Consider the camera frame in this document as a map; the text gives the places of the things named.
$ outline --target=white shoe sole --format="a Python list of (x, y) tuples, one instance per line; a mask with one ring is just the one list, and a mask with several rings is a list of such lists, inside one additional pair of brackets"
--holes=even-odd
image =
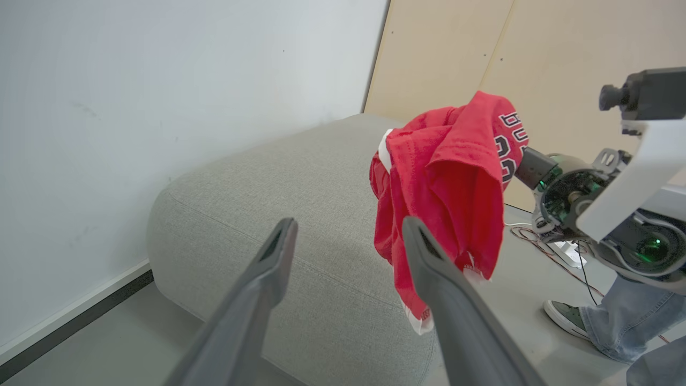
[(560, 314), (560, 311), (553, 306), (552, 300), (546, 300), (543, 302), (543, 310), (546, 314), (548, 314), (550, 319), (553, 319), (555, 324), (560, 326), (564, 331), (567, 331), (577, 338), (586, 339), (589, 342), (591, 341), (586, 331), (577, 327), (576, 324), (572, 323), (569, 319)]

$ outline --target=green sneaker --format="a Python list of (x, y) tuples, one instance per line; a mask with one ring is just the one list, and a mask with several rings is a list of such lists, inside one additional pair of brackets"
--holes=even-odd
[(572, 307), (569, 304), (555, 302), (554, 300), (546, 300), (543, 302), (543, 310), (564, 331), (577, 338), (591, 341), (586, 333), (584, 322), (581, 320), (578, 307)]

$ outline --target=plywood board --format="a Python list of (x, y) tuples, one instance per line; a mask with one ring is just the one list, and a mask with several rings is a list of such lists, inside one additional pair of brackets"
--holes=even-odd
[(477, 91), (512, 0), (392, 0), (365, 113), (401, 122)]
[[(599, 111), (600, 88), (686, 65), (685, 16), (683, 0), (516, 0), (480, 89), (512, 101), (541, 152), (588, 162), (605, 147), (633, 152), (638, 141), (619, 134), (619, 111)], [(533, 206), (519, 181), (506, 202)]]

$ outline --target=gray ottoman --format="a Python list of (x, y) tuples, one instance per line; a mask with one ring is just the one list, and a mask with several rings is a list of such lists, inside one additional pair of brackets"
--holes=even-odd
[(369, 164), (398, 122), (356, 115), (180, 177), (147, 229), (160, 291), (207, 319), (282, 217), (300, 232), (263, 356), (309, 386), (422, 385), (440, 361), (418, 336), (374, 249)]

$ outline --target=jeans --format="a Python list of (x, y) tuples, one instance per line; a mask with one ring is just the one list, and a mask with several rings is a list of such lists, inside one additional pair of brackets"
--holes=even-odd
[(599, 306), (579, 311), (600, 352), (632, 363), (627, 386), (686, 385), (686, 337), (641, 355), (649, 340), (686, 319), (686, 297), (617, 276)]

